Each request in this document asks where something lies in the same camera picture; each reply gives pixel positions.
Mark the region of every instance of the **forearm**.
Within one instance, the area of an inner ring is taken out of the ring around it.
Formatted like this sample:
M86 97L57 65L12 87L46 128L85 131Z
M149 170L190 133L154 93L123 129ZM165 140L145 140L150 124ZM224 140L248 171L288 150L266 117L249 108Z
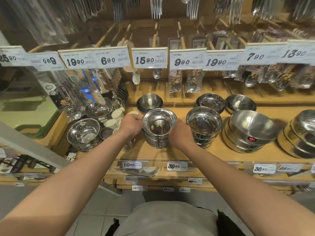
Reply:
M255 235L311 235L315 215L288 196L194 145L184 154Z
M83 158L47 179L0 222L0 235L20 234L16 227L8 227L16 220L19 225L25 222L20 229L23 232L27 227L28 234L29 230L41 227L38 235L64 235L95 192L127 138L124 132L118 131Z

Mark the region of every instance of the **person's left arm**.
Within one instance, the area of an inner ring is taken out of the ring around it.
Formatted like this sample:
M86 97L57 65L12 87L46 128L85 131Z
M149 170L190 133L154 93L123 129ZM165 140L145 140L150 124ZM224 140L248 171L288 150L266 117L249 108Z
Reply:
M0 235L65 235L122 147L140 132L141 119L126 115L117 133L41 183L0 221Z

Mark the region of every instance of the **stack of bowls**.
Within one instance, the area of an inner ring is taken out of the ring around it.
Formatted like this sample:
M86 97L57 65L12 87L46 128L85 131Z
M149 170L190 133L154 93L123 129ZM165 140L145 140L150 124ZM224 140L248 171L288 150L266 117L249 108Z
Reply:
M253 153L274 141L278 126L267 116L250 110L233 113L222 131L223 140L232 150Z
M142 113L146 114L152 109L163 107L163 100L159 95L148 93L141 96L137 101L137 109Z
M217 111L208 107L191 109L186 116L194 141L201 148L209 147L222 127L222 118Z
M249 97L241 94L233 94L225 99L225 109L230 114L238 110L256 111L256 104Z
M88 103L85 105L85 113L89 118L97 120L104 125L106 121L112 118L113 102L104 98L105 104L100 103Z
M215 93L205 93L196 100L197 107L208 107L221 114L224 111L224 99Z
M315 158L315 110L305 110L286 125L278 143L288 154L303 159Z
M82 152L88 152L102 142L100 124L95 119L82 119L69 129L68 142Z
M147 143L156 148L165 148L170 145L168 132L175 127L175 113L164 108L157 108L146 113L142 121Z

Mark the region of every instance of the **gray floor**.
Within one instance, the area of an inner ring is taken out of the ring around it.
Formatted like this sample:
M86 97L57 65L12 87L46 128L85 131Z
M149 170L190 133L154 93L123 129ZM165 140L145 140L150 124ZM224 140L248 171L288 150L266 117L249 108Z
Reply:
M34 187L0 186L0 219L10 212ZM218 209L228 215L247 235L253 235L236 216L224 199L216 192L196 191L191 193L173 193L163 191L124 190L122 196L114 196L97 189L81 215L77 218L67 236L104 236L113 218L122 223L137 205L154 200L180 200L193 206L199 206L216 212ZM307 201L308 208L315 211L314 199Z

